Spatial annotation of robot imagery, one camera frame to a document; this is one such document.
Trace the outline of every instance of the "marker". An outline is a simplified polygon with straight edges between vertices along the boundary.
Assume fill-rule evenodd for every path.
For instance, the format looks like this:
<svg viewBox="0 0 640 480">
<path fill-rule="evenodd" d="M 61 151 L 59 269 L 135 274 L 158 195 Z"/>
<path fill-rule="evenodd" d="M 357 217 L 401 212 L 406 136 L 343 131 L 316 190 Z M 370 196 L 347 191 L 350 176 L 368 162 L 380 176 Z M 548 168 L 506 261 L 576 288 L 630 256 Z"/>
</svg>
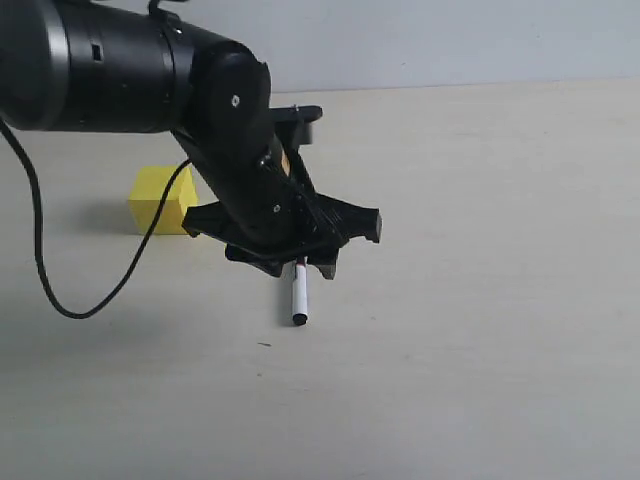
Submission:
<svg viewBox="0 0 640 480">
<path fill-rule="evenodd" d="M 306 325 L 308 319 L 307 261 L 301 257 L 293 267 L 293 323 L 300 327 Z"/>
</svg>

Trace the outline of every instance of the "black cable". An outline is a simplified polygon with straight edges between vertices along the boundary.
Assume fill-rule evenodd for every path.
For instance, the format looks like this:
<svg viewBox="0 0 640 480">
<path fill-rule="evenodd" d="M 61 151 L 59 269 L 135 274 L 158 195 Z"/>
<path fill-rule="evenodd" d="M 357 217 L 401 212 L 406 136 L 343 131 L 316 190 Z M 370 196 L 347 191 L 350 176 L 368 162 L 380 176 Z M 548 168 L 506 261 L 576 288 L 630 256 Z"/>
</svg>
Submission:
<svg viewBox="0 0 640 480">
<path fill-rule="evenodd" d="M 73 318 L 75 320 L 84 320 L 86 318 L 93 317 L 95 314 L 100 312 L 104 307 L 106 307 L 109 303 L 111 303 L 111 301 L 116 297 L 116 295 L 120 293 L 122 288 L 126 285 L 126 283 L 131 278 L 131 275 L 133 274 L 134 270 L 138 266 L 138 262 L 140 261 L 140 258 L 144 253 L 144 249 L 149 243 L 149 240 L 151 239 L 151 236 L 153 235 L 153 232 L 155 231 L 156 226 L 160 221 L 160 216 L 162 215 L 162 210 L 164 209 L 165 203 L 167 202 L 167 198 L 169 197 L 169 192 L 171 191 L 171 187 L 173 186 L 176 179 L 178 178 L 178 175 L 180 175 L 180 173 L 187 166 L 189 166 L 189 164 L 191 163 L 191 160 L 189 159 L 182 162 L 180 166 L 176 169 L 176 171 L 173 173 L 171 178 L 169 179 L 169 183 L 167 184 L 167 187 L 165 188 L 164 193 L 162 194 L 162 197 L 160 199 L 160 204 L 158 205 L 158 210 L 156 211 L 156 214 L 153 217 L 151 226 L 149 227 L 149 230 L 147 230 L 147 233 L 145 234 L 144 238 L 142 239 L 142 243 L 140 244 L 138 251 L 134 255 L 133 261 L 131 262 L 131 265 L 127 269 L 127 272 L 124 274 L 124 277 L 122 277 L 122 280 L 120 280 L 120 283 L 118 283 L 116 287 L 113 289 L 113 291 L 109 295 L 107 295 L 105 299 L 102 300 L 97 306 L 95 306 L 88 312 L 76 313 L 76 312 L 67 310 L 60 304 L 60 302 L 58 301 L 58 298 L 53 292 L 53 289 L 51 288 L 51 283 L 49 282 L 49 277 L 47 276 L 47 270 L 44 265 L 44 259 L 42 254 L 42 229 L 43 229 L 42 195 L 40 193 L 40 182 L 38 180 L 38 175 L 36 173 L 35 167 L 33 166 L 33 162 L 31 162 L 31 159 L 29 158 L 29 155 L 27 155 L 27 152 L 25 152 L 24 148 L 22 148 L 22 145 L 20 144 L 18 139 L 15 137 L 11 129 L 7 126 L 7 124 L 2 119 L 0 119 L 0 132 L 2 133 L 4 138 L 7 140 L 7 142 L 9 143 L 9 145 L 11 146 L 15 154 L 20 159 L 20 163 L 22 163 L 22 166 L 27 172 L 27 177 L 29 178 L 29 185 L 31 186 L 31 199 L 33 201 L 35 260 L 36 260 L 36 266 L 38 268 L 38 276 L 40 277 L 40 282 L 42 283 L 42 287 L 44 288 L 44 292 L 47 295 L 49 302 L 51 302 L 51 305 L 53 305 L 53 307 L 58 311 L 58 313 L 60 313 L 61 315 L 64 315 L 65 317 Z"/>
</svg>

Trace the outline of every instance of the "white table surface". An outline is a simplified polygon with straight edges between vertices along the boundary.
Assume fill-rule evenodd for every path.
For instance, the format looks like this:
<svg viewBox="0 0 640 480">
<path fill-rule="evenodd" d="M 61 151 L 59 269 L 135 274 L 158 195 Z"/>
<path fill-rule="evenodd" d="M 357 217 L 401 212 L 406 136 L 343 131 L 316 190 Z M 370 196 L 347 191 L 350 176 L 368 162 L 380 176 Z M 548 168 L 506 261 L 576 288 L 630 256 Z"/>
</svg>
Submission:
<svg viewBox="0 0 640 480">
<path fill-rule="evenodd" d="M 153 240 L 98 318 L 60 318 L 0 142 L 0 478 L 637 479 L 639 99 L 640 80 L 277 97 L 325 108 L 319 191 L 385 222 L 335 281 L 310 275 L 301 329 L 288 281 L 187 237 Z M 92 306 L 140 240 L 136 171 L 183 155 L 20 138 L 54 288 Z"/>
</svg>

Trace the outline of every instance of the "robotic arm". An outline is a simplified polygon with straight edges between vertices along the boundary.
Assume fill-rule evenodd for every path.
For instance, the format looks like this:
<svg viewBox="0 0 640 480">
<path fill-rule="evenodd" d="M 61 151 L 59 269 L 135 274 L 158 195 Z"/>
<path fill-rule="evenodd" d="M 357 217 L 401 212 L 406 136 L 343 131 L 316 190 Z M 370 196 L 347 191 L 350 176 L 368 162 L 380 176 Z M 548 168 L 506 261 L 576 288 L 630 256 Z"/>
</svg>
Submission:
<svg viewBox="0 0 640 480">
<path fill-rule="evenodd" d="M 379 243 L 382 222 L 315 191 L 299 147 L 322 109 L 270 109 L 266 64 L 159 3 L 139 15 L 91 0 L 0 0 L 0 116 L 22 130 L 170 131 L 219 199 L 189 209 L 190 235 L 274 277 L 308 257 L 333 279 L 340 249 Z"/>
</svg>

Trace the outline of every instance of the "yellow block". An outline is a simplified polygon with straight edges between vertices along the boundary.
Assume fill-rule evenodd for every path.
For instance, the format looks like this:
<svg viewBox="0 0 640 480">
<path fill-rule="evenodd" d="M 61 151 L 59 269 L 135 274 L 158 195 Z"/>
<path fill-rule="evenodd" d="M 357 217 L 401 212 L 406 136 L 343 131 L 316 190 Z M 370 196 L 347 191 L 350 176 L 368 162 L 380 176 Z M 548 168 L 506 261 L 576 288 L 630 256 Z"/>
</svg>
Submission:
<svg viewBox="0 0 640 480">
<path fill-rule="evenodd" d="M 176 168 L 144 167 L 138 172 L 129 196 L 129 208 L 141 235 L 149 230 L 158 210 L 160 198 Z M 187 214 L 187 208 L 196 205 L 198 205 L 198 195 L 193 183 L 193 175 L 189 168 L 185 168 L 169 192 L 167 203 L 155 230 L 156 235 L 185 235 L 187 232 L 182 228 L 182 221 Z"/>
</svg>

